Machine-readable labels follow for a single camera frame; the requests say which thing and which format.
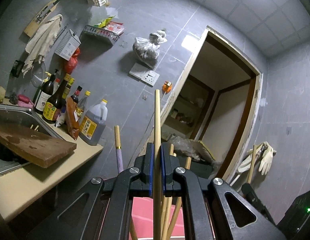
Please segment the purple-banded bamboo chopstick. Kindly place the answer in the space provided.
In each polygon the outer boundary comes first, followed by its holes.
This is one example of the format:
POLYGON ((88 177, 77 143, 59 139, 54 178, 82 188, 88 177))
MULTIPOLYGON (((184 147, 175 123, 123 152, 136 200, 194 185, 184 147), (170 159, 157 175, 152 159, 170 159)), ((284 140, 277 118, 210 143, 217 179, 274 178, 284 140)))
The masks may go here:
MULTIPOLYGON (((118 125, 114 126, 115 133, 115 150, 116 150, 116 163, 117 171, 121 173, 123 171, 123 160, 122 160, 122 150, 121 150, 121 140, 120 140, 120 128, 118 125)), ((132 240, 138 240, 135 226, 133 223, 133 218, 130 219, 129 232, 132 240)))

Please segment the light bamboo chopstick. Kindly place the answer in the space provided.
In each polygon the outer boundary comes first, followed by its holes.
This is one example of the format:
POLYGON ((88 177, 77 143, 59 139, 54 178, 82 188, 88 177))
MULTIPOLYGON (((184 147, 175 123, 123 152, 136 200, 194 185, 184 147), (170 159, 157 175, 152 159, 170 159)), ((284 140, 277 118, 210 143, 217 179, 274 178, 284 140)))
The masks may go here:
POLYGON ((252 176, 253 176, 253 171, 254 171, 254 166, 255 166, 255 159, 256 159, 256 152, 257 152, 257 146, 253 146, 253 151, 252 151, 252 160, 250 163, 250 169, 248 172, 248 177, 247 177, 247 183, 250 184, 252 181, 252 176))

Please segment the pink checked tablecloth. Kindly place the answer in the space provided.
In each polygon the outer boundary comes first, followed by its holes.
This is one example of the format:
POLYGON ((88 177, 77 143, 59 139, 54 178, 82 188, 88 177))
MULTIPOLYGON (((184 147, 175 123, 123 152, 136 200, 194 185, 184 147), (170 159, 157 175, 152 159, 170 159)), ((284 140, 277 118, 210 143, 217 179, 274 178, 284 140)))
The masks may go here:
MULTIPOLYGON (((134 197, 132 218, 137 239, 153 239, 153 200, 152 198, 134 197)), ((183 211, 180 209, 170 239, 185 239, 183 211)))

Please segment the white rubber gloves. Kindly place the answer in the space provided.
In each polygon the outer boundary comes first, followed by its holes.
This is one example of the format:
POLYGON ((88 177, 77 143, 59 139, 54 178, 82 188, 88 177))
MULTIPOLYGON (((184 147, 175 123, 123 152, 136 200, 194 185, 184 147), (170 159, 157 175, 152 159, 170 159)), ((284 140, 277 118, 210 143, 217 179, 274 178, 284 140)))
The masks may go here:
MULTIPOLYGON (((271 169, 273 157, 276 155, 276 150, 272 146, 264 141, 257 146, 255 162, 261 157, 260 165, 258 171, 264 176, 271 169)), ((252 162, 253 149, 248 151, 247 157, 242 161, 237 169, 238 174, 242 174, 250 169, 250 164, 252 162)))

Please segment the brown packet on counter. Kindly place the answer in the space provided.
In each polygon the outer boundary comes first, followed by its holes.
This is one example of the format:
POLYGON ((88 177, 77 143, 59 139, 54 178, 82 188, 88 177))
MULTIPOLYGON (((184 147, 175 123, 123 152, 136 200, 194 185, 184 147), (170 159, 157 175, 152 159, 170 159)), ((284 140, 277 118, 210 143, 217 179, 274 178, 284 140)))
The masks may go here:
POLYGON ((78 116, 76 113, 76 104, 75 102, 68 97, 66 99, 66 125, 67 131, 69 135, 74 139, 77 140, 79 136, 79 123, 78 123, 78 116))

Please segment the wooden cutting board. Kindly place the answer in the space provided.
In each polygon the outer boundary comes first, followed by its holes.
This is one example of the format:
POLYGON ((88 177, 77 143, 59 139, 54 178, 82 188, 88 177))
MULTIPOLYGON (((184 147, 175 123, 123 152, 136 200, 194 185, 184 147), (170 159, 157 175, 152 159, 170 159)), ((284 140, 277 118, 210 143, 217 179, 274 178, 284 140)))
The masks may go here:
POLYGON ((0 143, 25 160, 48 168, 71 154, 77 144, 14 123, 0 122, 0 143))

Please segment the yellow-cap sauce bottle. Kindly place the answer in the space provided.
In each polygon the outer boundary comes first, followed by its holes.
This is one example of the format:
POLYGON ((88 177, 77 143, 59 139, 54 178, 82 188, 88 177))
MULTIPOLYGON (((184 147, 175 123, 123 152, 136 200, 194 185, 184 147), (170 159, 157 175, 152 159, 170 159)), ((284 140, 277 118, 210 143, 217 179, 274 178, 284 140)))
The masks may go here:
POLYGON ((90 96, 90 91, 86 90, 84 93, 84 96, 76 104, 75 113, 77 116, 77 120, 79 120, 81 118, 82 114, 84 113, 85 108, 86 108, 86 102, 87 102, 89 96, 90 96))

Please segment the dark soy sauce bottle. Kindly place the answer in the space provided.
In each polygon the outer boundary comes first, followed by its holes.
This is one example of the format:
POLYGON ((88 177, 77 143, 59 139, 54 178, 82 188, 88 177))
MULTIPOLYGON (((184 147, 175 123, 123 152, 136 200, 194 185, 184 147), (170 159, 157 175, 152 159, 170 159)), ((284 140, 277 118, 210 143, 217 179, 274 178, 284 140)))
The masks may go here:
POLYGON ((57 120, 57 116, 62 108, 63 92, 70 79, 71 75, 66 74, 56 92, 51 97, 49 97, 45 103, 42 118, 49 124, 53 124, 57 120))

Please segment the small sauce bottle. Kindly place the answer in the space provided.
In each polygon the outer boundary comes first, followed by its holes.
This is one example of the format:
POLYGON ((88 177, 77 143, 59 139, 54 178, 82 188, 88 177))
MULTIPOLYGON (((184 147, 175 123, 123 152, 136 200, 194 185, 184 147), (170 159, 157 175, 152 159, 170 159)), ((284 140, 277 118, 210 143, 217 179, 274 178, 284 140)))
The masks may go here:
POLYGON ((71 99, 73 100, 74 103, 79 102, 79 95, 81 91, 82 91, 82 87, 78 86, 74 94, 71 95, 71 99))

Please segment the dark wine bottle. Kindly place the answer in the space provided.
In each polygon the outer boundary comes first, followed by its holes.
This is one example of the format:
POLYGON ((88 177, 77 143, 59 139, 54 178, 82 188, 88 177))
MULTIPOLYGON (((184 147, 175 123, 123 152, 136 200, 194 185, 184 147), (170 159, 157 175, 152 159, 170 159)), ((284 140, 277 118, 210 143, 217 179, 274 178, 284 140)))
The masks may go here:
POLYGON ((52 74, 49 80, 43 83, 43 85, 41 86, 39 90, 36 101, 34 103, 34 110, 39 114, 43 114, 45 104, 48 98, 50 98, 53 95, 53 90, 54 90, 53 83, 54 83, 55 78, 56 78, 56 74, 52 74))

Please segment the wooden knife holder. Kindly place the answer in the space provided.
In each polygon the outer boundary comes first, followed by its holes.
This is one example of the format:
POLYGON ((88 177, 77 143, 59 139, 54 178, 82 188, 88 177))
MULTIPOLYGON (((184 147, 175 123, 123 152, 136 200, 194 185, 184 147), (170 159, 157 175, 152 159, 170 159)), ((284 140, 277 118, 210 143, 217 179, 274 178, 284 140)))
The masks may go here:
POLYGON ((47 16, 56 9, 56 6, 60 1, 61 0, 52 0, 48 2, 47 5, 45 5, 41 11, 34 16, 31 22, 24 29, 23 33, 29 38, 33 37, 47 16))

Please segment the orange wall hook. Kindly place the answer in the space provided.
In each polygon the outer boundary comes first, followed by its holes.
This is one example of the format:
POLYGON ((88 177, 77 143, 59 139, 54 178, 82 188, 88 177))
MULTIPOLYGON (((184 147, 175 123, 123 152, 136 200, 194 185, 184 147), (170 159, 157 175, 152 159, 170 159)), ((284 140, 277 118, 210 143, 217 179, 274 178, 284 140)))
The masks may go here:
POLYGON ((170 81, 165 81, 162 86, 162 91, 164 94, 168 94, 172 89, 172 83, 170 81))

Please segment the white wall socket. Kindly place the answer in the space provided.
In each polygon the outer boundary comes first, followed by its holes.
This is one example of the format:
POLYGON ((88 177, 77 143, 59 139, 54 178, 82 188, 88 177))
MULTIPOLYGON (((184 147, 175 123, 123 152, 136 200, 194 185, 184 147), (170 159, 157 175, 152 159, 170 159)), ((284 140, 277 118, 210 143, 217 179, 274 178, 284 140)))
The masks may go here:
POLYGON ((129 71, 129 74, 152 87, 156 84, 160 76, 158 73, 150 70, 149 68, 139 63, 134 64, 134 66, 129 71))

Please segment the white wall box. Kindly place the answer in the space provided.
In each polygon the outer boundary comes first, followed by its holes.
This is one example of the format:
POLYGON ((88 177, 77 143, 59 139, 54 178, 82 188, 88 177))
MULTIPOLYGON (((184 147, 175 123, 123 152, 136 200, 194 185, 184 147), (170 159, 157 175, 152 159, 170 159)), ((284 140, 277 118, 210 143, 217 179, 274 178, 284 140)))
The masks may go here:
POLYGON ((58 44, 54 53, 61 58, 69 61, 71 56, 75 53, 76 49, 80 46, 81 42, 77 34, 69 29, 66 35, 58 44))

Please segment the grey wall shelf with packets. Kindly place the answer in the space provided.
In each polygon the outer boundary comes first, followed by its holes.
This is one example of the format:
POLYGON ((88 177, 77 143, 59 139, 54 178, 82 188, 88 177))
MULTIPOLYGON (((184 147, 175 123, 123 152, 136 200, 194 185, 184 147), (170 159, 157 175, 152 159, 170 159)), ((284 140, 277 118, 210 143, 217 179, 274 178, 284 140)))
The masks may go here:
POLYGON ((114 16, 106 18, 97 25, 86 25, 82 33, 97 37, 113 46, 125 31, 123 23, 113 21, 113 18, 114 16))

